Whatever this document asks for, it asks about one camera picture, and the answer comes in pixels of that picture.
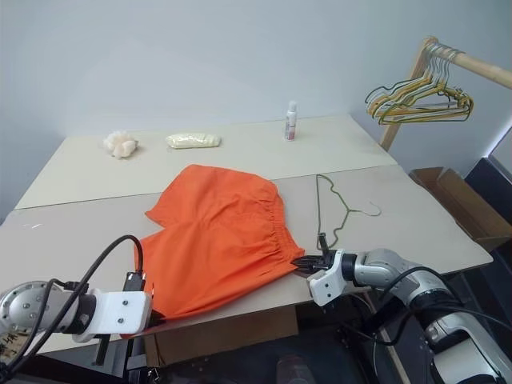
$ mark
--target gray wall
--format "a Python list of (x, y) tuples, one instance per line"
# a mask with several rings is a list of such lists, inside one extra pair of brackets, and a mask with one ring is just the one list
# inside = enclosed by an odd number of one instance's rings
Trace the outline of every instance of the gray wall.
[[(512, 67), (509, 0), (0, 1), (0, 217), (68, 134), (264, 121), (290, 99), (301, 116), (362, 115), (430, 34)], [(405, 168), (465, 173), (509, 120), (508, 90), (460, 69), (451, 84), (474, 116), (404, 128)]]

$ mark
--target spray bottle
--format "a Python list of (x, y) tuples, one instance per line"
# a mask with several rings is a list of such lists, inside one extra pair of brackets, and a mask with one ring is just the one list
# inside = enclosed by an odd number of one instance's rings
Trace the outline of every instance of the spray bottle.
[(295, 139), (295, 125), (297, 124), (297, 103), (290, 102), (286, 112), (285, 140), (291, 142)]

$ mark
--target white table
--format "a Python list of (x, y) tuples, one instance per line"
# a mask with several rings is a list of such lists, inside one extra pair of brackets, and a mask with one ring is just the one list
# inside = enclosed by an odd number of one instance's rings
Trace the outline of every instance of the white table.
[[(359, 148), (365, 153), (364, 146)], [(366, 150), (374, 151), (374, 144)], [(389, 157), (386, 153), (379, 153), (379, 157), (392, 163), (385, 159)], [(372, 202), (382, 210), (376, 218), (351, 214), (346, 228), (340, 233), (339, 247), (348, 250), (387, 247), (441, 273), (491, 262), (488, 253), (472, 242), (438, 202), (413, 183), (400, 166), (377, 164), (329, 176), (350, 207), (375, 212)], [(282, 178), (274, 182), (285, 202), (286, 223), (294, 240), (308, 254), (318, 254), (315, 249), (315, 176)], [(0, 227), (4, 259), (9, 258), (13, 266), (3, 275), (0, 291), (32, 279), (80, 279), (103, 248), (116, 237), (126, 233), (144, 237), (159, 230), (144, 215), (158, 196), (141, 194), (15, 210)], [(322, 225), (330, 238), (330, 229), (338, 226), (343, 208), (326, 184), (321, 187), (321, 200)], [(133, 268), (133, 245), (127, 242), (107, 258), (90, 284), (102, 290), (120, 290), (125, 272)], [(158, 330), (308, 300), (305, 279), (290, 274), (218, 310), (167, 323)], [(69, 336), (55, 334), (43, 351), (76, 346)]]

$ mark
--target wooden clothing rack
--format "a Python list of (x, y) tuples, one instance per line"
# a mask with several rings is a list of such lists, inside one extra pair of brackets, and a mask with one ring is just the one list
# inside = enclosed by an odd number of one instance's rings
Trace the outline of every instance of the wooden clothing rack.
[[(410, 78), (418, 78), (421, 76), (426, 68), (427, 60), (425, 53), (425, 48), (433, 43), (439, 42), (435, 37), (430, 36), (423, 40), (423, 44), (421, 46), (420, 51), (418, 52), (418, 56), (416, 57), (416, 62), (414, 63), (413, 69), (410, 72)], [(433, 53), (430, 53), (439, 58), (448, 59), (450, 55), (449, 49), (444, 50), (435, 50)], [(468, 54), (463, 52), (456, 54), (451, 60), (453, 64), (456, 66), (460, 66), (464, 69), (470, 70), (474, 74), (479, 74), (484, 78), (488, 78), (492, 82), (496, 82), (497, 84), (501, 84), (509, 89), (512, 89), (512, 72), (509, 70), (504, 70), (499, 66), (494, 66), (489, 64), (488, 62), (484, 62), (477, 58), (472, 58)], [(389, 150), (391, 144), (393, 143), (394, 137), (397, 135), (398, 128), (400, 128), (400, 124), (390, 124), (386, 126), (386, 130), (384, 130), (384, 134), (382, 134), (380, 145), (384, 150)]]

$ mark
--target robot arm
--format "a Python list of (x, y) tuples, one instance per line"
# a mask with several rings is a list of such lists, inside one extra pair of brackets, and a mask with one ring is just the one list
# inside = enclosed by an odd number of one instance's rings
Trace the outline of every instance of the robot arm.
[[(300, 271), (313, 273), (308, 277), (308, 286), (320, 306), (344, 294), (347, 282), (382, 290), (403, 272), (418, 266), (392, 250), (350, 254), (322, 248), (320, 258), (306, 256), (294, 263)], [(462, 308), (440, 278), (417, 270), (393, 286), (390, 293), (406, 307), (417, 310), (415, 317), (435, 353), (431, 371), (436, 382), (512, 384), (512, 362), (473, 315), (456, 310), (419, 310), (447, 303)]]

